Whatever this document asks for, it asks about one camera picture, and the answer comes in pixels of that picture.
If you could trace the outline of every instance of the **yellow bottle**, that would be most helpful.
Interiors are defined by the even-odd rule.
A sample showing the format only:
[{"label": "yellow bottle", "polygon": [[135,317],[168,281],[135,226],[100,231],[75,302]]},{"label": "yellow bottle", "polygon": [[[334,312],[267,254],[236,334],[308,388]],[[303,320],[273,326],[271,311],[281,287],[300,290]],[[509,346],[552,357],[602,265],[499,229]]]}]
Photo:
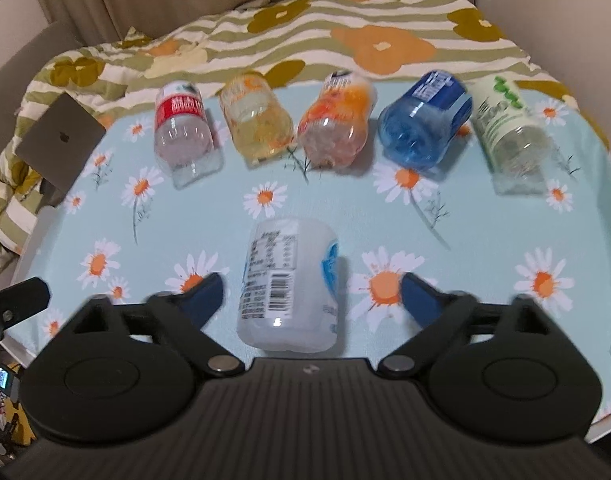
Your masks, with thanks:
[{"label": "yellow bottle", "polygon": [[278,155],[292,142],[292,118],[263,77],[243,74],[230,79],[219,103],[234,147],[251,166]]}]

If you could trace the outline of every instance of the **metal screw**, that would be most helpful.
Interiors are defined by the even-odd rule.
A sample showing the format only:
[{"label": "metal screw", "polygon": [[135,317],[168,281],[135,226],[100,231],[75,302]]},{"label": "metal screw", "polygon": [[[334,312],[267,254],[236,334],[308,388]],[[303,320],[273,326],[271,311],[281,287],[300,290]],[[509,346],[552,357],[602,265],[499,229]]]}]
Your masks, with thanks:
[{"label": "metal screw", "polygon": [[208,359],[208,367],[215,372],[231,372],[239,364],[239,359],[231,355],[215,355]]},{"label": "metal screw", "polygon": [[407,355],[390,355],[381,362],[391,372],[409,372],[414,368],[414,359]]}]

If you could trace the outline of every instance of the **barcode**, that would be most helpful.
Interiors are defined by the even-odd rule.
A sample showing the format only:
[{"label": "barcode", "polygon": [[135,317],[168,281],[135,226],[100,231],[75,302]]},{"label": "barcode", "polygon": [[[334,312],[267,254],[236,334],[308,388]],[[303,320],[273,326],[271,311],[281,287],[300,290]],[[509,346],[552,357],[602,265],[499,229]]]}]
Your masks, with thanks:
[{"label": "barcode", "polygon": [[292,306],[292,274],[276,272],[270,278],[268,310],[287,311]]}]

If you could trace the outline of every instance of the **wall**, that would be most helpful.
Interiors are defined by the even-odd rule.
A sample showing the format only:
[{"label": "wall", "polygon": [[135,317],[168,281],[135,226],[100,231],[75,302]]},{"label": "wall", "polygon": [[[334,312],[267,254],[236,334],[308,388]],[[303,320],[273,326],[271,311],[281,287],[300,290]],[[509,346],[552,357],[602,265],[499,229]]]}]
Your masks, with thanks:
[{"label": "wall", "polygon": [[47,25],[37,0],[0,0],[0,67]]},{"label": "wall", "polygon": [[611,0],[477,0],[486,17],[565,83],[611,140]]}]

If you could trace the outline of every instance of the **laptop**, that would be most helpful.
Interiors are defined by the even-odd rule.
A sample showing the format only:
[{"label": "laptop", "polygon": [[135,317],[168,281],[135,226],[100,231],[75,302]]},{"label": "laptop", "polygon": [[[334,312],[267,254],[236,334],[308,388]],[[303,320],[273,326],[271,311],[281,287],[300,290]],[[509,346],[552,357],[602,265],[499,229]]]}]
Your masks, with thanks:
[{"label": "laptop", "polygon": [[105,128],[63,93],[26,132],[16,153],[66,194],[104,135]]}]

